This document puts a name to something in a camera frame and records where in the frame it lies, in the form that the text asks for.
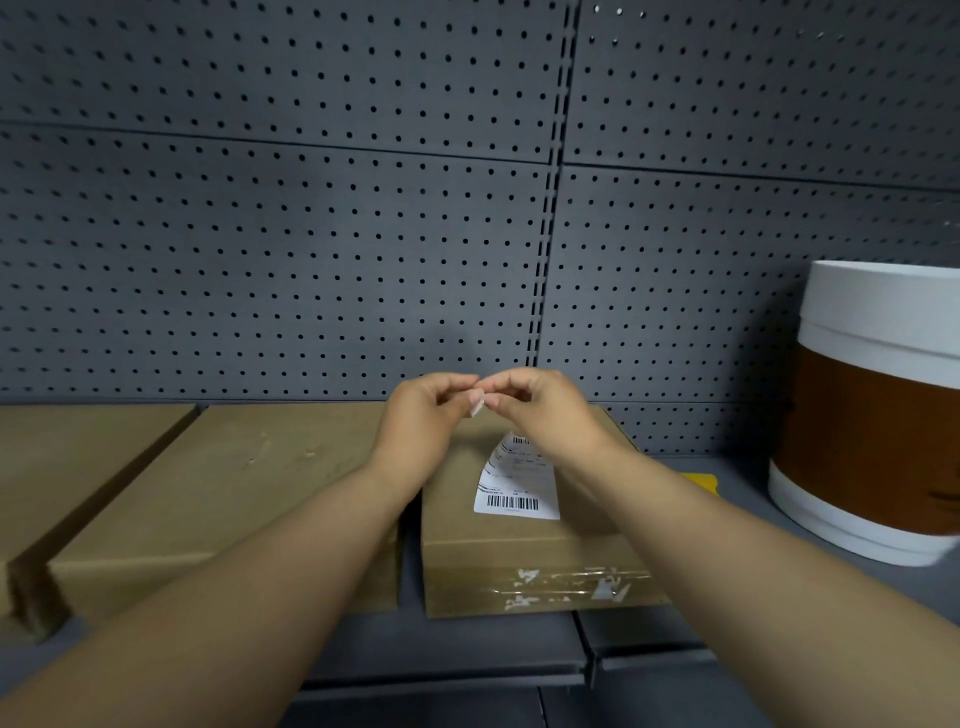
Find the gray shelf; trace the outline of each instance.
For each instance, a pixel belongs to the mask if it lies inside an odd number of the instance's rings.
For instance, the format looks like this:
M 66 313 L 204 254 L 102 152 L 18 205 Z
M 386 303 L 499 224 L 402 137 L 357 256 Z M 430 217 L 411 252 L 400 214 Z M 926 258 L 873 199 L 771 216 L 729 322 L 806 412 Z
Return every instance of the gray shelf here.
M 280 728 L 543 728 L 536 689 L 295 703 Z
M 828 544 L 783 515 L 766 491 L 767 461 L 721 457 L 665 458 L 681 472 L 714 473 L 719 493 L 746 511 L 820 546 L 953 622 L 960 622 L 960 549 L 926 568 L 895 567 Z M 672 667 L 713 661 L 712 653 L 672 606 L 597 610 L 579 614 L 599 671 Z
M 426 618 L 419 513 L 417 500 L 403 519 L 400 608 L 344 617 L 297 700 L 584 685 L 588 658 L 570 613 Z M 83 636 L 72 619 L 47 643 L 0 650 L 0 694 Z

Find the yellow object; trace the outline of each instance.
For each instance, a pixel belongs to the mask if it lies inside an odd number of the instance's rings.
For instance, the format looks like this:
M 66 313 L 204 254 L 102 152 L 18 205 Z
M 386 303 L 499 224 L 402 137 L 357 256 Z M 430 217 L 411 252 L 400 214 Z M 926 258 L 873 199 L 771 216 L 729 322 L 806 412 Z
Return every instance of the yellow object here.
M 705 491 L 717 495 L 717 476 L 710 473 L 680 473 L 687 480 L 692 480 Z

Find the metal shelf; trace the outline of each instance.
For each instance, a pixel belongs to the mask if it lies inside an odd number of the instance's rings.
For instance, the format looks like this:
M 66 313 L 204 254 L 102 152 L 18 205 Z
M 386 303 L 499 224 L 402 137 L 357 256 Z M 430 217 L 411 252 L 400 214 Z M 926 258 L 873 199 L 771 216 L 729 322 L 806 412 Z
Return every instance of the metal shelf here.
M 759 458 L 664 458 L 681 472 L 714 473 L 726 500 L 816 544 L 950 621 L 960 622 L 960 549 L 923 569 L 895 567 L 821 540 L 783 515 L 766 491 L 767 461 Z M 579 620 L 600 672 L 713 662 L 703 641 L 672 606 L 581 612 Z
M 418 500 L 402 525 L 399 609 L 344 617 L 297 700 L 585 684 L 588 658 L 570 613 L 427 619 Z M 45 644 L 0 650 L 0 694 L 83 636 L 72 619 Z

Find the finger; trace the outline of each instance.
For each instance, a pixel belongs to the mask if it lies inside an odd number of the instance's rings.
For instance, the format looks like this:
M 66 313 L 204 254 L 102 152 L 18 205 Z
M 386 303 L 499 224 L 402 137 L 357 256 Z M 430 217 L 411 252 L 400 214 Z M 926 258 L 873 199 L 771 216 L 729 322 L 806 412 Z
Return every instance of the finger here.
M 523 420 L 526 419 L 530 404 L 499 393 L 484 395 L 483 401 L 489 409 L 496 412 L 500 417 L 505 417 L 510 422 L 523 428 Z
M 463 420 L 478 401 L 483 400 L 482 389 L 470 389 L 454 395 L 446 404 L 440 406 L 450 426 L 453 427 Z
M 418 377 L 417 382 L 437 399 L 451 392 L 463 392 L 476 384 L 479 375 L 461 375 L 453 372 L 435 372 Z
M 498 372 L 476 382 L 484 392 L 535 392 L 543 372 L 534 367 L 518 367 Z

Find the gray pegboard wall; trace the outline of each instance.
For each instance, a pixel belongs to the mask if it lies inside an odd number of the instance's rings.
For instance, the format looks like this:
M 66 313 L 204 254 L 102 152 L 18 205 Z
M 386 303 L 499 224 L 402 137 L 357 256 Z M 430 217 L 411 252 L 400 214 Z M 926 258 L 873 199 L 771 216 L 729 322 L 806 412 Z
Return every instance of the gray pegboard wall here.
M 811 260 L 960 265 L 958 49 L 936 2 L 6 3 L 0 398 L 536 361 L 766 449 Z
M 545 168 L 0 128 L 8 396 L 383 399 L 529 353 Z
M 587 2 L 565 159 L 960 188 L 960 7 Z
M 565 2 L 10 2 L 0 118 L 547 161 Z
M 960 265 L 960 195 L 566 167 L 540 364 L 600 401 L 775 402 L 811 261 Z

